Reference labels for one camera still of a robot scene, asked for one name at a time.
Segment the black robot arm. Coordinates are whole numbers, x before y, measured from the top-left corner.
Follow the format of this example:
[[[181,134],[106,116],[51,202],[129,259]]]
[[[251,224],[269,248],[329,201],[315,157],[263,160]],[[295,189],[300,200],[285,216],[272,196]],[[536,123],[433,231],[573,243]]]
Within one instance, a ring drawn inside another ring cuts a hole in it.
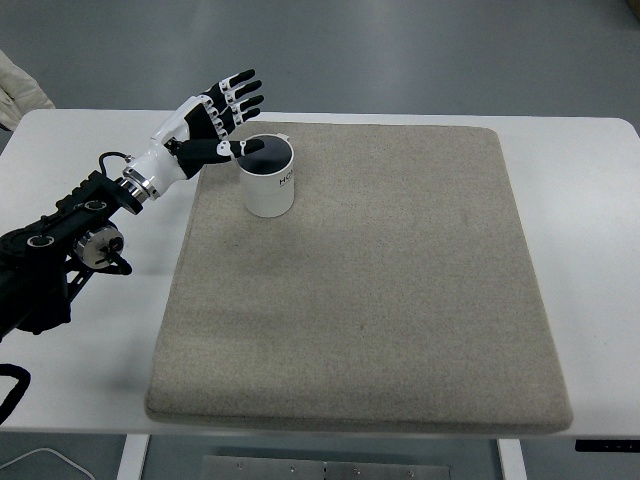
[[[138,214],[176,182],[205,165],[261,150],[261,140],[230,134],[259,115],[262,83],[252,69],[189,97],[151,136],[147,150],[127,157],[120,177],[92,172],[55,204],[55,212],[1,237],[1,333],[38,335],[71,320],[71,303],[95,273],[131,273],[124,239],[111,216]]]

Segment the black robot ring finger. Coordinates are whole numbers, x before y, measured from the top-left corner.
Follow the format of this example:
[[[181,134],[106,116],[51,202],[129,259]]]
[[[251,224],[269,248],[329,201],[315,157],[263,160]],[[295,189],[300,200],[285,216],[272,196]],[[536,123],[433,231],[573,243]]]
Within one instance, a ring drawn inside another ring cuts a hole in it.
[[[252,96],[261,95],[257,94],[257,91],[262,86],[261,80],[249,81],[246,86],[237,88],[232,91],[230,94],[227,94],[223,98],[210,98],[208,97],[207,106],[212,108],[224,108],[230,103],[237,100],[245,100]]]

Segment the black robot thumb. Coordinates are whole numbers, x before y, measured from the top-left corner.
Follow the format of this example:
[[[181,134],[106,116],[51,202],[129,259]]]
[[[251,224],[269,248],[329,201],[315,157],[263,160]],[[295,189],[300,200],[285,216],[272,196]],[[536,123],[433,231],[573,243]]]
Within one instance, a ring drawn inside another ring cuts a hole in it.
[[[187,178],[194,177],[205,165],[222,164],[264,148],[260,139],[228,141],[195,139],[172,142],[172,155]]]

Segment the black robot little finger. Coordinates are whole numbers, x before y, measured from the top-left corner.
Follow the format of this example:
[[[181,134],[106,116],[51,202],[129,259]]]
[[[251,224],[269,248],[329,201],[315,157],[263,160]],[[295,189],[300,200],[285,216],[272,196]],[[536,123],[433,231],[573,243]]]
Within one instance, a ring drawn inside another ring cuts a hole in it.
[[[254,78],[255,74],[256,72],[254,69],[236,73],[215,83],[204,92],[204,95],[207,95],[210,98],[223,98],[237,88],[246,86],[248,82]]]

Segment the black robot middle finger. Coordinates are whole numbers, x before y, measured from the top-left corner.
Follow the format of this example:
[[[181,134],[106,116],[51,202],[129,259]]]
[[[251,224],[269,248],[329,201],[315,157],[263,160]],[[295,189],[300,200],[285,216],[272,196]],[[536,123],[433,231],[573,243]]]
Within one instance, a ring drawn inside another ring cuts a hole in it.
[[[214,113],[213,116],[221,114],[228,107],[230,107],[234,112],[246,111],[246,110],[248,110],[250,108],[254,108],[254,107],[259,108],[259,106],[262,104],[263,101],[264,101],[264,96],[263,95],[252,96],[252,97],[250,97],[248,99],[245,99],[245,100],[237,100],[237,101],[234,101],[234,102],[230,103],[229,105],[225,106],[220,112]]]

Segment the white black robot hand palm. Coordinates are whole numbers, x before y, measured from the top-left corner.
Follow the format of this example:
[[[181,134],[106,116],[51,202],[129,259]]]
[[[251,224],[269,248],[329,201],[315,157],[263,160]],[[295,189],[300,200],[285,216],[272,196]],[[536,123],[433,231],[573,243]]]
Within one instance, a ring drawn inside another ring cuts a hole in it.
[[[123,171],[121,186],[138,200],[157,199],[220,154],[220,112],[206,93],[188,98]]]

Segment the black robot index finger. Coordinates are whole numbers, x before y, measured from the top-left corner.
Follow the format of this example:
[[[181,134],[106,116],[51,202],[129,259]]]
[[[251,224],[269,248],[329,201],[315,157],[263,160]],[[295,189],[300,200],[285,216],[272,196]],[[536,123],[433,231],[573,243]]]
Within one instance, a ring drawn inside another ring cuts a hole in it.
[[[216,137],[227,138],[237,127],[257,117],[259,114],[260,109],[257,107],[238,112],[234,112],[228,107],[221,114],[212,117]]]

